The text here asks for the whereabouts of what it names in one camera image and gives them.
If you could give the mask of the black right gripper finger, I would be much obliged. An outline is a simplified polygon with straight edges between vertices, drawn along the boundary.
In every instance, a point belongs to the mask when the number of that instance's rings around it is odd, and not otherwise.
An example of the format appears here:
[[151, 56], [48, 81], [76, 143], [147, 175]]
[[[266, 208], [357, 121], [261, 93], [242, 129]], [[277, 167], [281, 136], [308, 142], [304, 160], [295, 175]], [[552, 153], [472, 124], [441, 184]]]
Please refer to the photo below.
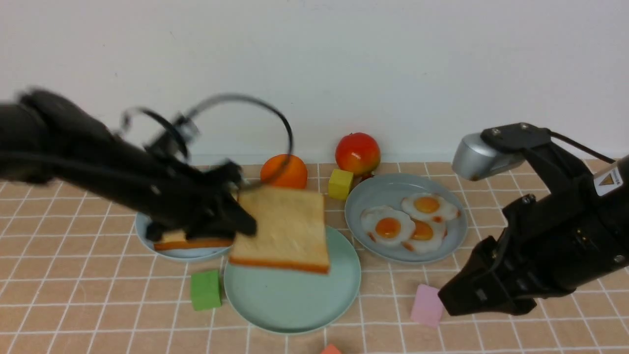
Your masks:
[[462, 269], [438, 291], [443, 307], [451, 316], [500, 312], [516, 314], [505, 287], [492, 273], [482, 268]]

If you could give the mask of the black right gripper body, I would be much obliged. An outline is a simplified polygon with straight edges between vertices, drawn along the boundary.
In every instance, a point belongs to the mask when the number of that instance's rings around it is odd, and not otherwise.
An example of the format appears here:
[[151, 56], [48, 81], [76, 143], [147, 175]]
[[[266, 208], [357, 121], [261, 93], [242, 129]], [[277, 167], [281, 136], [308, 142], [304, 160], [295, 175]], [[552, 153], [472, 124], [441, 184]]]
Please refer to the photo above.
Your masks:
[[508, 225], [474, 247], [467, 267], [496, 276], [515, 315], [531, 312], [538, 298], [571, 295], [628, 265], [626, 196], [551, 194], [516, 200], [503, 213]]

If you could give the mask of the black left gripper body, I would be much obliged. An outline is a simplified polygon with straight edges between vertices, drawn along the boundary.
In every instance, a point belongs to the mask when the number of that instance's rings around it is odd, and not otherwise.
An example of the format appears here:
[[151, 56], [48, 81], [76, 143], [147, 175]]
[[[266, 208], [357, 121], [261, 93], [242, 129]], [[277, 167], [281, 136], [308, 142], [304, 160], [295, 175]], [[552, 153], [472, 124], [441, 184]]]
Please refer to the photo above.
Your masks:
[[144, 175], [150, 182], [151, 200], [144, 214], [150, 218], [145, 238], [160, 241], [162, 235], [182, 230], [186, 239], [232, 237], [216, 228], [216, 209], [221, 197], [233, 197], [242, 186], [242, 168], [228, 160], [202, 171], [175, 160], [150, 160]]

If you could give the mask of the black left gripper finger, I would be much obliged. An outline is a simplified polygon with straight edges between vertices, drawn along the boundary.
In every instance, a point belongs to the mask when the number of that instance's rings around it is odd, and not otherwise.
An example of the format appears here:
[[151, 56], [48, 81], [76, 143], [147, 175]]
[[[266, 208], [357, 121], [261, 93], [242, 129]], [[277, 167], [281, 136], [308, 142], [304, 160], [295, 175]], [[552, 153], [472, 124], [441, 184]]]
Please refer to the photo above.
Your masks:
[[230, 235], [254, 237], [257, 221], [233, 197], [221, 197], [216, 209], [216, 228]]

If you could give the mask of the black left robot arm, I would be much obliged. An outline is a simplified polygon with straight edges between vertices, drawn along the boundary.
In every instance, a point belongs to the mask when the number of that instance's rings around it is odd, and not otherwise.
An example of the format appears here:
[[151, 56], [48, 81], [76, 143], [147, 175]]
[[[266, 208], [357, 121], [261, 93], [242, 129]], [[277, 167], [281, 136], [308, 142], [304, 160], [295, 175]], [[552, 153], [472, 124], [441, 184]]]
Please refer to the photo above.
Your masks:
[[229, 161], [208, 171], [184, 163], [183, 117], [144, 148], [125, 141], [69, 99], [44, 89], [1, 104], [1, 179], [48, 184], [58, 179], [149, 218], [146, 239], [182, 230], [186, 239], [253, 236], [256, 220], [230, 184], [242, 181]]

